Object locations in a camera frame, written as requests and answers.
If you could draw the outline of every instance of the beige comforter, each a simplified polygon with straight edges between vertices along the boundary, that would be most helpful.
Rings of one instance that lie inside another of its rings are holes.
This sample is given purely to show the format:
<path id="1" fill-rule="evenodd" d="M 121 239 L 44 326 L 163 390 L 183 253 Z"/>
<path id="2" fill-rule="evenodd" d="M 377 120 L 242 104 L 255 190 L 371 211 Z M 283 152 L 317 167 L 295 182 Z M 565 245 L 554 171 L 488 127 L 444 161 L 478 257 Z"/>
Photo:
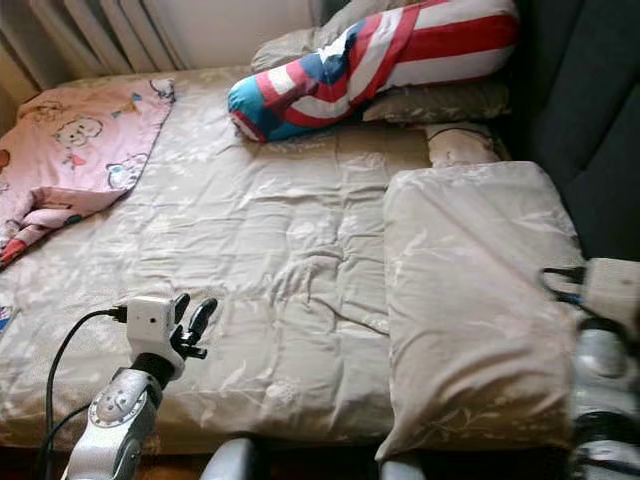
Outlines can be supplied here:
<path id="1" fill-rule="evenodd" d="M 424 136 L 354 125 L 246 142 L 226 95 L 247 73 L 176 74 L 177 103 L 133 193 L 0 273 L 0 305 L 15 312 L 0 339 L 0 444 L 38 444 L 47 371 L 80 316 L 180 292 L 221 308 L 203 337 L 209 356 L 166 390 L 161 451 L 211 451 L 239 431 L 355 442 L 390 430 L 382 197 L 395 172 L 427 165 Z M 83 327 L 58 370 L 57 418 L 128 351 L 123 325 Z"/>

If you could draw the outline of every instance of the dark gray headboard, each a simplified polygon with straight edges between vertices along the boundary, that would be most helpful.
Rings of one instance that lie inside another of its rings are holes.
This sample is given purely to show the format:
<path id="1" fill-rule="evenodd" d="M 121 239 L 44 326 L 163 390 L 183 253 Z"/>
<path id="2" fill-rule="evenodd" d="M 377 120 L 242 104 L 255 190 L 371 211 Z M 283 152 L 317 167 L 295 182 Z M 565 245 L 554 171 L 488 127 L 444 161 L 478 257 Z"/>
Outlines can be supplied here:
<path id="1" fill-rule="evenodd" d="M 515 159 L 539 163 L 587 257 L 640 260 L 640 0 L 520 0 Z"/>

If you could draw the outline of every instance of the wall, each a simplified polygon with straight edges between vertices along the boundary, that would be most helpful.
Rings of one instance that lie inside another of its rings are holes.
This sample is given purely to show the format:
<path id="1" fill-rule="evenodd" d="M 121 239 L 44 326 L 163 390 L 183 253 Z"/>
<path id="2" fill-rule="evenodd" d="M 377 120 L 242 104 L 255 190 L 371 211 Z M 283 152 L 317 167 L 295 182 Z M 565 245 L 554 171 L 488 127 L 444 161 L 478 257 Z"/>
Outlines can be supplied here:
<path id="1" fill-rule="evenodd" d="M 246 65 L 258 46 L 312 25 L 305 0 L 145 0 L 186 68 Z"/>

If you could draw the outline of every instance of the wooden floor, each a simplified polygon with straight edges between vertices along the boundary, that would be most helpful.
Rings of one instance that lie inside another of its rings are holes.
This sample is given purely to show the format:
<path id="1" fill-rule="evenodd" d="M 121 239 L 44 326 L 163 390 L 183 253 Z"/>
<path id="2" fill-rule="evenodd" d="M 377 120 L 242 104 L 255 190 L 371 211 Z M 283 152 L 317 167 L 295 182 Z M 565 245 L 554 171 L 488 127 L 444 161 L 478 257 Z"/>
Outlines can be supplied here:
<path id="1" fill-rule="evenodd" d="M 322 448 L 272 452 L 271 480 L 375 480 L 374 448 Z M 145 457 L 137 480 L 197 480 L 209 461 L 203 456 Z M 58 474 L 66 458 L 58 458 Z M 562 480 L 564 452 L 428 453 L 421 456 L 428 480 Z M 2 480 L 31 480 L 35 454 L 0 448 Z"/>

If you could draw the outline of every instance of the cartoon print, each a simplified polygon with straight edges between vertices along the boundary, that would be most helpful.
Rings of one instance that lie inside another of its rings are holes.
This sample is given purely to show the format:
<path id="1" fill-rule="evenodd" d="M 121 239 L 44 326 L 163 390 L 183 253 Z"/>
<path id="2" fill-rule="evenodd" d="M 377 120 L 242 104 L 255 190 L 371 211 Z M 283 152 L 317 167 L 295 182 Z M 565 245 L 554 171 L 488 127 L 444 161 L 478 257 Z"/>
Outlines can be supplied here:
<path id="1" fill-rule="evenodd" d="M 11 320 L 12 310 L 9 307 L 0 307 L 0 333 L 7 326 L 9 320 Z"/>
<path id="2" fill-rule="evenodd" d="M 0 250 L 20 231 L 20 224 L 15 220 L 7 220 L 0 226 Z"/>
<path id="3" fill-rule="evenodd" d="M 33 110 L 33 120 L 35 122 L 53 122 L 64 112 L 65 108 L 60 102 L 55 100 L 45 100 L 37 105 Z"/>
<path id="4" fill-rule="evenodd" d="M 170 80 L 167 78 L 154 79 L 154 80 L 149 80 L 149 84 L 151 84 L 151 88 L 153 88 L 156 91 L 156 93 L 158 94 L 158 97 L 170 98 L 171 100 L 174 99 L 173 80 Z"/>
<path id="5" fill-rule="evenodd" d="M 116 110 L 115 112 L 111 112 L 111 116 L 113 118 L 118 118 L 123 113 L 137 112 L 138 108 L 136 107 L 136 102 L 139 102 L 140 100 L 142 100 L 142 96 L 140 94 L 134 92 L 131 95 L 131 100 L 128 103 L 126 103 L 125 105 L 123 105 L 120 108 L 120 110 Z"/>
<path id="6" fill-rule="evenodd" d="M 65 226 L 73 225 L 75 223 L 78 223 L 80 220 L 82 220 L 82 215 L 80 215 L 79 213 L 76 213 L 74 215 L 71 215 L 69 218 L 67 218 L 64 221 L 64 224 L 65 224 Z"/>
<path id="7" fill-rule="evenodd" d="M 45 196 L 42 194 L 42 190 L 33 190 L 34 203 L 38 208 L 46 208 L 48 210 L 69 210 L 73 208 L 73 205 L 66 202 L 61 202 L 51 196 Z"/>
<path id="8" fill-rule="evenodd" d="M 0 252 L 0 265 L 9 263 L 17 257 L 20 252 L 25 251 L 27 246 L 28 245 L 25 242 L 17 238 L 9 240 L 7 245 L 4 247 L 4 250 Z"/>
<path id="9" fill-rule="evenodd" d="M 81 147 L 90 138 L 97 137 L 102 131 L 102 122 L 95 118 L 79 115 L 75 120 L 65 123 L 53 137 L 66 148 Z"/>
<path id="10" fill-rule="evenodd" d="M 128 190 L 138 181 L 140 173 L 147 162 L 147 155 L 139 153 L 128 157 L 122 163 L 110 163 L 107 165 L 109 176 L 107 183 L 114 190 Z"/>
<path id="11" fill-rule="evenodd" d="M 79 157 L 75 153 L 69 155 L 67 157 L 67 159 L 63 163 L 67 163 L 67 162 L 71 162 L 71 168 L 76 168 L 78 166 L 82 166 L 82 165 L 86 165 L 87 164 L 87 161 L 84 158 Z"/>

